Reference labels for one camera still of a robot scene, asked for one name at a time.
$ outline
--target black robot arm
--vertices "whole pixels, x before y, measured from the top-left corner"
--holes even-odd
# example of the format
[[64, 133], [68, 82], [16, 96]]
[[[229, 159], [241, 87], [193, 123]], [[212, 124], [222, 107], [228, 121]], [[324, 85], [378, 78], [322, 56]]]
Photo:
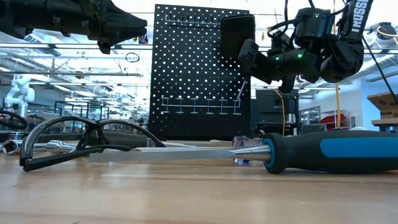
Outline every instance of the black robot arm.
[[[364, 47], [361, 38], [372, 2], [373, 0], [350, 0], [338, 12], [314, 7], [299, 10], [295, 19], [269, 29], [270, 34], [271, 30], [287, 24], [295, 27], [291, 37], [281, 31], [269, 35], [272, 45], [267, 56], [258, 51], [259, 46], [253, 38], [244, 41], [239, 39], [244, 35], [223, 38], [223, 33], [228, 33], [223, 32], [223, 23], [232, 19], [238, 22], [240, 18], [223, 19], [221, 42], [228, 40], [228, 47], [240, 48], [240, 53], [232, 55], [227, 51], [223, 52], [223, 49], [221, 53], [225, 57], [238, 59], [249, 75], [268, 84], [274, 80], [282, 80], [279, 90], [284, 93], [293, 90], [297, 75], [302, 75], [311, 83], [315, 83], [320, 77], [330, 83], [339, 82], [354, 75], [363, 64]], [[343, 16], [338, 22], [338, 34], [334, 35], [331, 31], [335, 15], [341, 12]]]
[[357, 73], [364, 57], [363, 32], [373, 0], [349, 0], [338, 21], [338, 35], [324, 52], [321, 77], [336, 83]]
[[34, 29], [86, 35], [104, 54], [122, 41], [146, 34], [147, 21], [110, 0], [2, 0], [0, 31], [23, 39]]

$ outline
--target screwdriver handle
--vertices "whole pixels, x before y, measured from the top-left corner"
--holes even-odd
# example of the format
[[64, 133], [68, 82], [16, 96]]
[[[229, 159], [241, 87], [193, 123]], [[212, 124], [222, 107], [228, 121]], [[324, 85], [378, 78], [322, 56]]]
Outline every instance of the screwdriver handle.
[[271, 149], [264, 162], [268, 172], [286, 168], [332, 172], [372, 173], [398, 169], [398, 136], [379, 131], [329, 131], [282, 137], [267, 134]]

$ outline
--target desk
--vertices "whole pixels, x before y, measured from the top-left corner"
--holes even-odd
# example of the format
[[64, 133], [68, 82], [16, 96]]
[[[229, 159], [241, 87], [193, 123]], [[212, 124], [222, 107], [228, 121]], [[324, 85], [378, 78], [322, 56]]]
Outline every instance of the desk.
[[398, 223], [398, 172], [331, 175], [261, 162], [89, 163], [25, 173], [0, 154], [1, 223]]

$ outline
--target wire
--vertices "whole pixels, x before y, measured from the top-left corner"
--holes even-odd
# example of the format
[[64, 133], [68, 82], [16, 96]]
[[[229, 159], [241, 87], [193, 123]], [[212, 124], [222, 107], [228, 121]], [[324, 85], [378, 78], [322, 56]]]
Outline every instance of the wire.
[[337, 15], [337, 14], [340, 14], [340, 13], [344, 12], [344, 10], [346, 10], [347, 7], [348, 7], [348, 6], [345, 6], [344, 8], [340, 9], [339, 11], [333, 12], [332, 15], [335, 16], [335, 15]]
[[308, 0], [308, 1], [309, 1], [309, 3], [310, 3], [311, 7], [315, 7], [315, 5], [313, 4], [313, 1], [312, 1], [312, 0]]
[[394, 34], [387, 34], [385, 32], [381, 32], [380, 28], [383, 28], [382, 26], [379, 26], [376, 30], [379, 34], [385, 35], [386, 37], [398, 37], [398, 34], [394, 35]]
[[[289, 0], [285, 0], [285, 11], [284, 11], [285, 21], [289, 20], [288, 15], [287, 15], [287, 3], [288, 3], [288, 1]], [[283, 34], [285, 34], [288, 27], [289, 27], [289, 25], [286, 24], [285, 29], [281, 33], [279, 33], [278, 36], [281, 37]]]
[[385, 35], [386, 37], [392, 37], [394, 38], [394, 41], [396, 42], [396, 44], [398, 45], [398, 40], [396, 39], [396, 37], [398, 37], [398, 34], [394, 35], [394, 34], [387, 34], [385, 32], [381, 32], [380, 29], [383, 28], [382, 26], [379, 26], [376, 30], [379, 34], [381, 35]]
[[[336, 12], [336, 0], [333, 0], [333, 13]], [[336, 24], [333, 23], [333, 34], [336, 35]], [[341, 110], [340, 110], [340, 94], [338, 93], [339, 87], [336, 83], [336, 105], [337, 105], [337, 128], [340, 128], [341, 123]]]
[[373, 54], [373, 52], [372, 52], [372, 50], [371, 50], [371, 47], [370, 47], [369, 44], [366, 42], [366, 39], [365, 39], [364, 36], [362, 36], [362, 39], [363, 39], [363, 41], [364, 41], [364, 43], [365, 43], [365, 45], [366, 45], [366, 48], [369, 50], [369, 53], [371, 54], [372, 59], [374, 60], [374, 63], [376, 64], [376, 67], [377, 67], [377, 69], [379, 70], [381, 77], [383, 77], [383, 80], [384, 80], [384, 82], [386, 83], [386, 86], [387, 86], [388, 90], [390, 91], [392, 98], [394, 99], [396, 105], [398, 106], [398, 99], [397, 99], [397, 97], [396, 97], [396, 94], [395, 94], [394, 91], [392, 90], [392, 88], [391, 88], [391, 86], [390, 86], [390, 83], [388, 83], [387, 78], [386, 78], [386, 76], [385, 76], [383, 70], [381, 69], [381, 67], [380, 67], [380, 65], [379, 65], [379, 62], [377, 62], [376, 57], [374, 56], [374, 54]]
[[280, 97], [280, 102], [282, 103], [282, 117], [284, 119], [284, 124], [283, 124], [283, 127], [282, 127], [282, 136], [285, 136], [286, 118], [285, 118], [285, 103], [284, 103], [284, 99], [283, 99], [282, 95], [278, 91], [276, 91], [275, 89], [273, 89], [273, 90], [276, 92], [276, 94], [278, 94], [278, 96]]
[[279, 38], [278, 36], [276, 36], [274, 34], [271, 34], [271, 32], [273, 30], [275, 30], [275, 29], [278, 29], [278, 28], [282, 27], [282, 26], [286, 26], [286, 25], [289, 25], [289, 24], [296, 24], [296, 23], [300, 22], [301, 20], [302, 20], [302, 18], [296, 18], [296, 19], [292, 19], [292, 20], [289, 20], [289, 21], [284, 21], [284, 22], [278, 23], [278, 24], [276, 24], [276, 25], [274, 25], [272, 27], [268, 27], [267, 35], [268, 35], [268, 37], [270, 37], [272, 39], [279, 39], [286, 47], [288, 47], [290, 49], [293, 49], [290, 46], [290, 43], [287, 43], [286, 41], [284, 41], [283, 39]]

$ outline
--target black safety glasses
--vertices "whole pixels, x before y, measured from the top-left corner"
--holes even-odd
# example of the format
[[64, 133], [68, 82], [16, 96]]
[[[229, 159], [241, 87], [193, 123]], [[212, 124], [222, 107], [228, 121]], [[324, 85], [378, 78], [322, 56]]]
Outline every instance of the black safety glasses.
[[[46, 133], [49, 127], [58, 123], [66, 123], [68, 121], [73, 122], [73, 124], [79, 123], [80, 130], [82, 130], [81, 138], [78, 140], [76, 145], [76, 150], [64, 154], [33, 158], [34, 144], [40, 135]], [[152, 133], [134, 123], [129, 123], [120, 119], [92, 121], [81, 117], [65, 116], [44, 121], [29, 133], [22, 142], [19, 165], [24, 168], [24, 171], [28, 172], [87, 156], [91, 153], [101, 153], [104, 149], [130, 151], [134, 148], [134, 146], [130, 144], [130, 133], [119, 133], [104, 129], [104, 127], [107, 126], [117, 125], [130, 127], [131, 130], [136, 129], [151, 139], [157, 147], [165, 147], [164, 144]]]

